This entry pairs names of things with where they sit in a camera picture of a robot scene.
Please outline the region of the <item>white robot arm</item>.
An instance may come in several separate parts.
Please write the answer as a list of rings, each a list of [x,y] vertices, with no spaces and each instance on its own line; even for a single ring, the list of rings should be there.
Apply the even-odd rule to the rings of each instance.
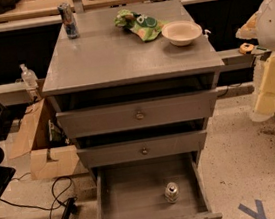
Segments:
[[[236,32],[236,37],[257,39],[257,48],[270,53],[266,60],[256,61],[249,114],[252,121],[266,121],[275,114],[275,0],[263,0],[258,11]]]

